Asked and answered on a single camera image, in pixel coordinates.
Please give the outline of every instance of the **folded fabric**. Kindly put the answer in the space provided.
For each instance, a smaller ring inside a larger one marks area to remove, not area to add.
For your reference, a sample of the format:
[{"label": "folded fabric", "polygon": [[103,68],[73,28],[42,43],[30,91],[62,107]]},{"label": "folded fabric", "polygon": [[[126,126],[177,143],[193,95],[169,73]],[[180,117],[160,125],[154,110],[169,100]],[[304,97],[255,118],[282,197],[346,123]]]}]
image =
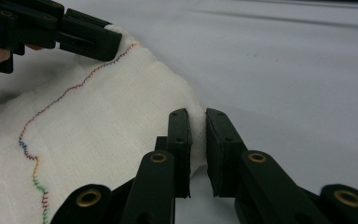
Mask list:
[{"label": "folded fabric", "polygon": [[75,189],[136,175],[168,115],[186,108],[191,168],[205,163],[204,109],[191,87],[126,31],[109,63],[75,56],[62,76],[0,105],[0,224],[49,223]]}]

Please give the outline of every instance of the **colorful thread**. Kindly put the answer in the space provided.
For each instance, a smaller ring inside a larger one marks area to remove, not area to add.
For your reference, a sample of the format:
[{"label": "colorful thread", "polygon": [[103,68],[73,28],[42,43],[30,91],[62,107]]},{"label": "colorful thread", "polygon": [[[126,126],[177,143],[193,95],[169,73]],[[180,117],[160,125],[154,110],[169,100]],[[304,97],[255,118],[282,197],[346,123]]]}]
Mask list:
[{"label": "colorful thread", "polygon": [[80,87],[83,87],[83,85],[87,82],[88,79],[90,79],[92,76],[94,76],[96,74],[96,72],[98,72],[99,70],[101,70],[102,68],[111,65],[111,64],[115,64],[117,63],[122,57],[124,57],[129,51],[130,49],[132,49],[133,47],[139,45],[138,42],[132,43],[130,44],[130,46],[126,49],[126,51],[122,54],[120,54],[114,61],[110,62],[110,63],[105,63],[97,68],[95,68],[94,70],[92,70],[89,75],[80,83],[80,84],[76,84],[73,87],[70,87],[68,89],[65,90],[65,92],[58,97],[55,101],[53,101],[52,103],[50,103],[49,105],[47,105],[45,108],[43,108],[42,110],[38,111],[31,119],[29,119],[24,127],[22,128],[22,132],[20,134],[19,137],[19,145],[20,147],[23,149],[24,152],[24,156],[30,160],[30,161],[36,161],[35,166],[34,166],[34,170],[32,173],[32,182],[33,185],[35,186],[35,188],[40,191],[42,193],[42,208],[43,208],[43,213],[42,213],[42,224],[48,224],[48,190],[45,186],[43,186],[42,184],[40,184],[38,178],[37,178],[37,171],[39,169],[39,164],[40,164],[40,157],[33,155],[29,152],[28,150],[28,146],[25,144],[25,142],[23,141],[23,137],[25,135],[25,132],[27,130],[27,127],[34,122],[37,117],[39,117],[40,115],[42,115],[43,113],[45,113],[49,108],[51,108],[53,105],[57,104],[69,91],[73,91],[76,90]]}]

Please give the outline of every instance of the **white tablecloth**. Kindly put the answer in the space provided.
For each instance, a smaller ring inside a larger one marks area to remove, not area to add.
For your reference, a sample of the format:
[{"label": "white tablecloth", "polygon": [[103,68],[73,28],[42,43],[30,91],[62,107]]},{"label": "white tablecloth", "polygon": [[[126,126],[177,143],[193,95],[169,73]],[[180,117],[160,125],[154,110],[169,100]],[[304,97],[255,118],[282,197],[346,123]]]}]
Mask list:
[{"label": "white tablecloth", "polygon": [[[60,3],[129,30],[299,186],[358,189],[358,4]],[[62,50],[17,56],[15,73],[0,74],[0,104],[54,78],[71,57]],[[214,199],[208,181],[205,170],[195,174],[192,199],[177,201],[177,223],[238,223],[233,201]]]}]

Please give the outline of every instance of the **towel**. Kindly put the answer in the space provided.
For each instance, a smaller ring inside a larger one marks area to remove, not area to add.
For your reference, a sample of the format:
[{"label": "towel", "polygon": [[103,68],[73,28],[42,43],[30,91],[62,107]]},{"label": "towel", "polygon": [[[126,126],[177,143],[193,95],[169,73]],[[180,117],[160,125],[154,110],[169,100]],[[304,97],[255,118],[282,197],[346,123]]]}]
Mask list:
[{"label": "towel", "polygon": [[186,108],[191,170],[205,160],[205,115],[196,93],[127,31],[112,62],[81,56],[61,76],[0,105],[0,224],[49,223],[88,184],[115,189]]}]

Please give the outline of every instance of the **multicolored stitching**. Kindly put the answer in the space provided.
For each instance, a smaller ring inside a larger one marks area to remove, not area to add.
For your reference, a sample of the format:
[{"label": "multicolored stitching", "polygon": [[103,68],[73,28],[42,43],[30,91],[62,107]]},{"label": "multicolored stitching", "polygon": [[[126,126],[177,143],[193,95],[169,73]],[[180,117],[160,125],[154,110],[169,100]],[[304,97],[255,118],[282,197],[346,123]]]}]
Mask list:
[{"label": "multicolored stitching", "polygon": [[31,119],[29,119],[24,127],[22,128],[22,132],[20,134],[19,137],[19,145],[20,147],[23,149],[24,152],[24,156],[30,160],[30,161],[35,161],[35,166],[34,166],[34,170],[32,173],[32,182],[33,185],[35,186],[35,188],[40,191],[42,193],[42,208],[43,208],[43,213],[42,213],[42,224],[48,224],[48,190],[45,186],[43,186],[42,184],[40,184],[39,180],[37,179],[37,171],[39,168],[39,164],[40,164],[40,157],[33,155],[29,152],[28,150],[28,146],[25,144],[25,142],[23,141],[23,137],[25,135],[25,132],[27,130],[27,127],[37,119],[37,117],[39,117],[40,115],[42,115],[43,113],[45,113],[49,108],[51,108],[53,105],[55,105],[56,103],[58,103],[69,91],[72,90],[76,90],[80,87],[83,87],[83,85],[87,82],[88,79],[90,79],[93,75],[96,74],[96,72],[98,72],[99,70],[101,70],[102,68],[117,63],[122,57],[124,57],[129,51],[130,49],[132,49],[133,47],[139,45],[138,42],[132,43],[124,53],[120,54],[114,61],[110,62],[110,63],[105,63],[97,68],[95,68],[94,70],[92,70],[89,75],[80,83],[80,84],[76,84],[73,87],[70,87],[68,89],[65,90],[65,92],[58,97],[55,101],[53,101],[51,104],[47,105],[45,108],[43,108],[42,110],[38,111]]}]

